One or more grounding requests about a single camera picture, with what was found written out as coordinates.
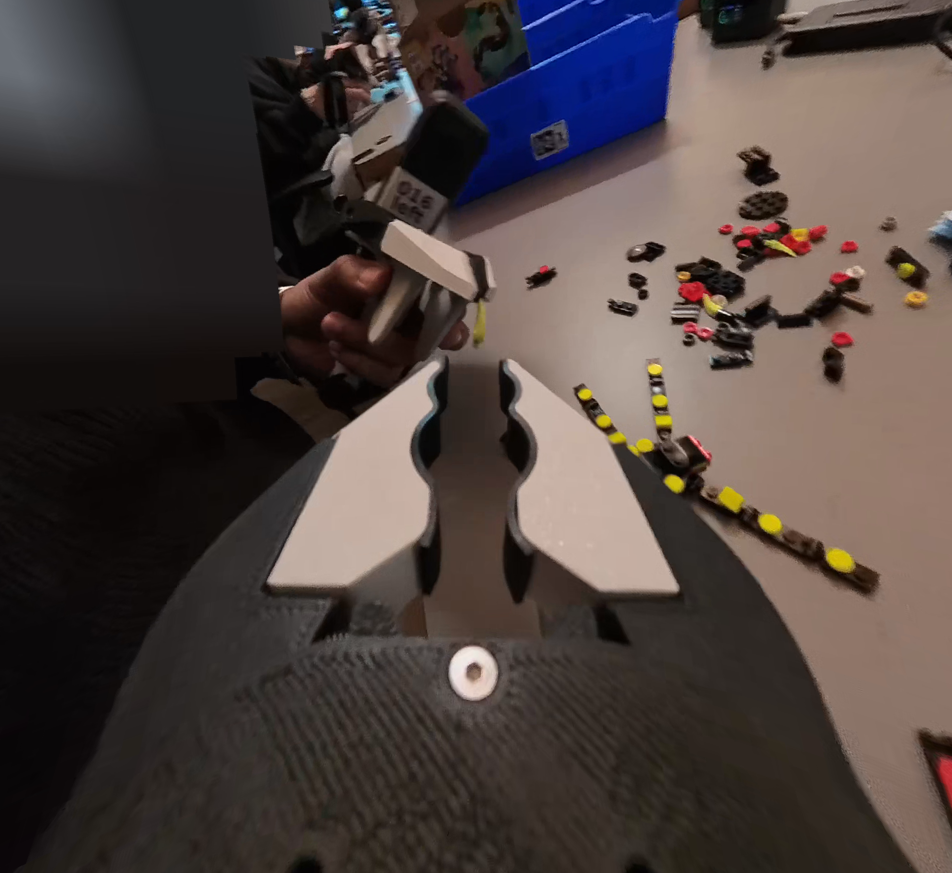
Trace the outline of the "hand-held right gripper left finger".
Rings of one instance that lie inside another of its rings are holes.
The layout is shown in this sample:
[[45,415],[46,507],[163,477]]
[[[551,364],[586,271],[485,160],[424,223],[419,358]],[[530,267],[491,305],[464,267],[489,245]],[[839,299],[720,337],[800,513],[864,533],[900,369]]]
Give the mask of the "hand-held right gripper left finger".
[[438,576],[448,362],[432,358],[341,429],[269,571],[267,592],[385,605],[399,617]]

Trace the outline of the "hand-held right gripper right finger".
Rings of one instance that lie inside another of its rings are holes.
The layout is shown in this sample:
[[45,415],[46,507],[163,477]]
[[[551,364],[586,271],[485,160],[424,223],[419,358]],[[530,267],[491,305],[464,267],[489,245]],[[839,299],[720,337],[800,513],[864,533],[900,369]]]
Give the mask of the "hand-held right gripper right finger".
[[623,468],[637,447],[586,385],[578,410],[514,360],[500,363],[502,442],[517,471],[503,568],[516,604],[600,606],[680,596]]

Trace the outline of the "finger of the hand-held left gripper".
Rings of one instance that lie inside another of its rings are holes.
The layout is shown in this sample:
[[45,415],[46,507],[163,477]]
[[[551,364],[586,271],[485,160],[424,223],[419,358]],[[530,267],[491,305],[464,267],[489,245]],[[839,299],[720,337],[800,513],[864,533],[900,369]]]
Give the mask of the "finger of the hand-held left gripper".
[[435,284],[464,301],[489,302],[496,291],[489,260],[449,245],[402,221],[391,221],[380,243],[394,287]]
[[428,360],[443,346],[449,332],[464,319],[470,306],[470,299],[437,284],[428,286],[424,298],[422,325],[414,350],[416,362]]

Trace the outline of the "pile of lego pieces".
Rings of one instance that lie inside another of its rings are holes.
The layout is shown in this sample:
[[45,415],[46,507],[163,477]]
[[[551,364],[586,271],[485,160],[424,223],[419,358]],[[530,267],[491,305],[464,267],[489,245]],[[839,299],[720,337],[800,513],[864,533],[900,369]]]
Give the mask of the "pile of lego pieces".
[[[850,333],[840,383],[848,397],[942,402],[950,386],[950,278],[924,238],[950,204],[950,159],[934,144],[846,142],[780,149],[780,190],[793,227],[827,227],[795,248],[758,248],[737,209],[754,190],[720,139],[684,139],[664,124],[571,160],[514,190],[524,213],[509,223],[498,265],[506,286],[492,341],[550,387],[591,380],[608,391],[633,380],[638,358],[660,355],[672,376],[714,400],[728,392],[818,391],[820,352]],[[826,145],[831,151],[824,151]],[[811,250],[797,251],[800,245]],[[686,323],[714,327],[701,302],[679,294],[676,266],[723,276],[725,310],[754,307],[753,370],[721,384],[700,356],[684,356]]]

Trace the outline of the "black yellow lego spider model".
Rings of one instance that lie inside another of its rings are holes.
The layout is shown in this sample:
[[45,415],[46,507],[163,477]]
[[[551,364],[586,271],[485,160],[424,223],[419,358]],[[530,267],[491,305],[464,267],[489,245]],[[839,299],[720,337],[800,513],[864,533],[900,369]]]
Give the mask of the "black yellow lego spider model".
[[748,532],[779,547],[799,561],[813,565],[831,579],[864,595],[876,593],[880,574],[857,561],[848,551],[794,529],[778,515],[754,507],[736,488],[717,486],[708,480],[712,455],[692,435],[674,433],[670,400],[662,365],[650,360],[646,365],[649,403],[655,428],[650,438],[629,440],[604,410],[594,392],[585,384],[573,393],[583,413],[610,444],[638,457],[673,493],[701,502]]

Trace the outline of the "person's left hand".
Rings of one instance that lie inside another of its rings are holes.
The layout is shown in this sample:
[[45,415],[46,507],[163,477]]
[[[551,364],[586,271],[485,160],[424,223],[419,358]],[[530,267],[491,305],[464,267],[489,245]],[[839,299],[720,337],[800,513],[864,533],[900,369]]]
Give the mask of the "person's left hand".
[[294,373],[318,385],[335,369],[389,389],[415,366],[422,313],[412,309],[385,340],[368,340],[365,309],[388,289],[390,269],[344,255],[280,295],[284,352]]

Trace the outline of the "printed cardboard box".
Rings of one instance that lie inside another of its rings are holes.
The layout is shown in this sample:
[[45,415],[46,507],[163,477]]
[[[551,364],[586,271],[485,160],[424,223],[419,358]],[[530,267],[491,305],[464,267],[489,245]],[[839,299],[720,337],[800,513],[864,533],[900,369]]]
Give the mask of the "printed cardboard box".
[[387,0],[401,63],[422,107],[468,101],[531,67],[517,0]]

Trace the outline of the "blue plastic storage bin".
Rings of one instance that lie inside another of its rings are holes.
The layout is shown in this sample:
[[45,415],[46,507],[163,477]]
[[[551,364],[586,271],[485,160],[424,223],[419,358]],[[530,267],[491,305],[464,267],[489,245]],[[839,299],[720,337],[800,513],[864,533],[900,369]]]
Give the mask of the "blue plastic storage bin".
[[663,120],[682,0],[517,0],[530,68],[471,98],[490,133],[458,206]]

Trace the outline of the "dark cloth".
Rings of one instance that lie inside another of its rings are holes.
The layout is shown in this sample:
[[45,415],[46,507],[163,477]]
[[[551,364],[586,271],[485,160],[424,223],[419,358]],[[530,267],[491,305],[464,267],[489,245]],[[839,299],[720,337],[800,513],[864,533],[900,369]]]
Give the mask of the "dark cloth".
[[327,255],[303,249],[294,221],[303,210],[304,195],[296,186],[321,169],[339,139],[347,115],[344,85],[339,75],[326,82],[280,58],[248,57],[244,70],[277,266],[301,279],[322,268]]

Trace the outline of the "black electronic device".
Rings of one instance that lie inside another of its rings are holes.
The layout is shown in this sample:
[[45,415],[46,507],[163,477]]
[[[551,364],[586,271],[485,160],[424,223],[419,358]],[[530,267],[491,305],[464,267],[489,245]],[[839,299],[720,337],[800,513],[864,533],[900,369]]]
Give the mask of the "black electronic device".
[[713,46],[756,41],[771,34],[788,0],[699,0],[701,28]]

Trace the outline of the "flat black case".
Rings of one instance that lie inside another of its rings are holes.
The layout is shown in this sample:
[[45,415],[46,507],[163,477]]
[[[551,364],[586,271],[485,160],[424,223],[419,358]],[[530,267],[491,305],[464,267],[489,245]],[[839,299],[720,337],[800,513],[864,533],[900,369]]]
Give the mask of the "flat black case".
[[929,43],[950,58],[951,0],[855,0],[786,17],[762,55],[770,69],[785,57]]

